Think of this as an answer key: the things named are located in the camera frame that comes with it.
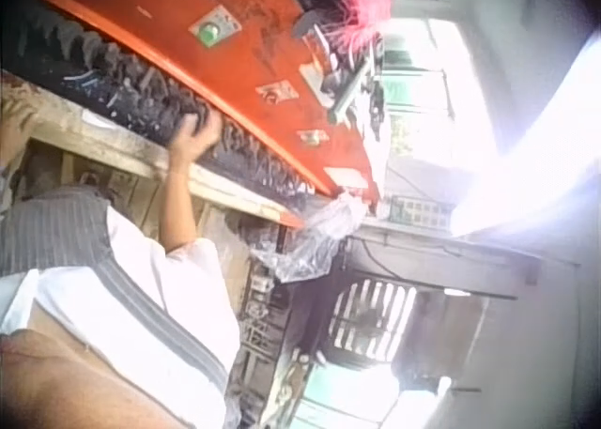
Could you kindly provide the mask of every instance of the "skin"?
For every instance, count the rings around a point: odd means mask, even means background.
[[[2,162],[25,147],[31,110],[2,108]],[[188,189],[192,163],[219,140],[221,116],[211,111],[194,134],[188,115],[169,146],[160,241],[169,253],[197,238]],[[129,383],[83,362],[67,346],[33,330],[0,335],[0,427],[15,429],[171,429],[183,424]]]
[[[83,363],[64,345],[32,330],[0,336],[0,359],[0,427],[184,427],[133,386]]]
[[[193,243],[198,237],[188,189],[190,166],[219,141],[222,132],[222,118],[215,110],[208,114],[205,127],[194,134],[196,122],[195,115],[186,115],[169,146],[159,234],[159,241],[168,253]]]

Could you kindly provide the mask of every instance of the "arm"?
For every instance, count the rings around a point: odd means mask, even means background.
[[[168,253],[196,240],[196,221],[188,190],[190,166],[217,143],[221,134],[222,120],[217,111],[211,111],[205,127],[194,134],[196,121],[197,116],[186,115],[169,146],[159,234],[161,245]]]

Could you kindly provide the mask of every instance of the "white shirt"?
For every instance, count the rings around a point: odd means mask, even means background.
[[[106,222],[117,263],[146,294],[231,370],[239,350],[215,245],[204,238],[165,255],[111,207]],[[0,279],[0,332],[27,327],[33,302],[93,348],[123,377],[198,428],[221,428],[223,397],[160,343],[102,285],[91,268],[31,269]]]

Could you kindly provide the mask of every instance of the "machine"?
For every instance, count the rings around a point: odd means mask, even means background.
[[[291,212],[312,192],[375,205],[383,48],[352,5],[23,0],[3,18],[2,68],[163,146],[184,114],[202,122],[216,107],[226,124],[201,160],[210,171]]]

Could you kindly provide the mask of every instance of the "sticker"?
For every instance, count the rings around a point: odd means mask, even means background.
[[[330,140],[328,133],[324,130],[300,130],[297,131],[297,134],[309,146],[319,146],[321,143]]]
[[[268,103],[280,103],[284,100],[299,98],[299,93],[297,93],[288,80],[258,86],[256,92]]]
[[[213,47],[242,29],[240,23],[222,5],[213,9],[200,21],[194,23],[189,31],[205,47]]]
[[[323,168],[333,182],[342,188],[354,188],[357,190],[367,190],[369,185],[367,180],[356,169],[352,168]]]
[[[140,12],[141,14],[144,14],[147,18],[152,19],[152,15],[150,14],[150,11],[148,11],[145,8],[142,8],[140,6],[137,6],[135,9],[138,10],[138,12]]]

